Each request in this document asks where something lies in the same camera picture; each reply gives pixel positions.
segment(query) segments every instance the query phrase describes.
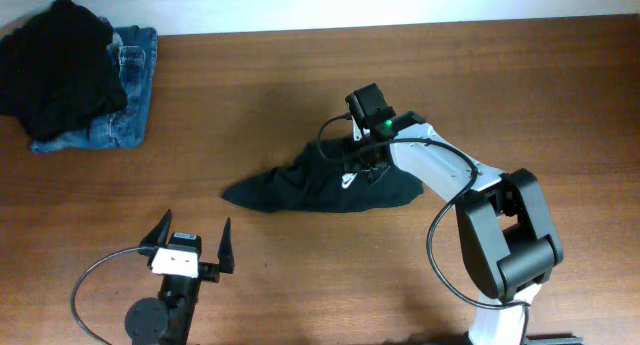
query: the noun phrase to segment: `brown wooden surface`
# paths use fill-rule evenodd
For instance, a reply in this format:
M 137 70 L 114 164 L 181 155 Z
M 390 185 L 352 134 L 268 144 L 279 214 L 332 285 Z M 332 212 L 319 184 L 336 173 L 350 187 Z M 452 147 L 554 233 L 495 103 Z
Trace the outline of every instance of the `brown wooden surface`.
M 91 344 L 72 285 L 133 246 L 167 208 L 216 260 L 233 220 L 236 274 L 204 284 L 192 344 L 372 344 L 465 331 L 474 309 L 429 267 L 427 192 L 397 209 L 271 215 L 221 200 L 229 184 L 293 159 L 346 94 L 377 82 L 480 161 L 526 167 L 564 243 L 532 308 L 533 334 L 590 344 L 640 337 L 640 28 L 637 16 L 161 37 L 146 139 L 133 151 L 35 155 L 0 119 L 0 342 Z M 349 131 L 336 124 L 328 136 Z M 472 297 L 454 216 L 435 253 Z M 86 322 L 126 344 L 124 315 L 161 278 L 135 255 L 88 278 Z

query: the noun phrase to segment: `denim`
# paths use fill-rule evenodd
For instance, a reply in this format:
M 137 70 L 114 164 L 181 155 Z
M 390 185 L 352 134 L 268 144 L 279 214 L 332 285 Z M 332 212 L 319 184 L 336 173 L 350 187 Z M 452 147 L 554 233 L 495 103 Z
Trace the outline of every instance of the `denim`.
M 116 28 L 114 41 L 107 47 L 107 52 L 127 93 L 127 106 L 96 117 L 86 129 L 69 131 L 47 142 L 34 141 L 31 144 L 33 152 L 52 152 L 67 147 L 135 148 L 142 143 L 158 58 L 158 33 L 153 28 L 137 26 Z

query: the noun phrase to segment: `white background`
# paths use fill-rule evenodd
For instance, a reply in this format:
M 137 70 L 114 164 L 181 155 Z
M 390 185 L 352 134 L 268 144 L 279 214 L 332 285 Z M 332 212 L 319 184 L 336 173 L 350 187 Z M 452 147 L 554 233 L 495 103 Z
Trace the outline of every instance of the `white background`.
M 52 0 L 0 0 L 4 26 Z M 637 13 L 640 0 L 73 0 L 115 26 L 190 34 Z

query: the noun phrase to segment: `cloth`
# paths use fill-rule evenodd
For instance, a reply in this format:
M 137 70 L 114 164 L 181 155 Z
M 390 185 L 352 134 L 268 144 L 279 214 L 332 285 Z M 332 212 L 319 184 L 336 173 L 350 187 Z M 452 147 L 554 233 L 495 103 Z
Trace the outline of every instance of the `cloth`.
M 327 157 L 350 153 L 349 138 L 321 143 Z M 277 167 L 248 178 L 224 191 L 222 198 L 249 209 L 274 212 L 302 210 L 357 212 L 410 203 L 424 192 L 422 182 L 395 166 L 350 173 L 358 164 L 329 164 L 316 148 L 307 144 L 289 167 Z
M 71 0 L 0 40 L 0 114 L 46 141 L 123 109 L 127 97 L 105 52 L 113 29 Z
M 151 106 L 151 84 L 158 58 L 158 33 L 137 26 L 116 28 L 107 53 L 118 69 L 127 95 L 127 106 L 101 115 L 86 129 L 66 132 L 51 141 L 34 141 L 33 152 L 67 147 L 85 149 L 135 148 L 144 140 Z

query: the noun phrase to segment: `black cloth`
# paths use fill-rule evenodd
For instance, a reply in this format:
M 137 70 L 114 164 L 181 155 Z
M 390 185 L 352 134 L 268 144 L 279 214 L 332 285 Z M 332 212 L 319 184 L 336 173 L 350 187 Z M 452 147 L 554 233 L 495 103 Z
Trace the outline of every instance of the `black cloth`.
M 127 95 L 106 47 L 113 28 L 71 0 L 0 40 L 0 114 L 36 140 L 89 126 L 123 109 Z
M 327 157 L 342 158 L 352 151 L 352 141 L 349 138 L 326 140 L 322 142 L 322 149 Z M 406 205 L 424 192 L 420 180 L 389 165 L 360 170 L 344 189 L 342 176 L 358 167 L 366 169 L 358 163 L 325 162 L 315 142 L 311 142 L 291 166 L 277 167 L 240 181 L 226 189 L 222 198 L 263 212 L 341 213 Z

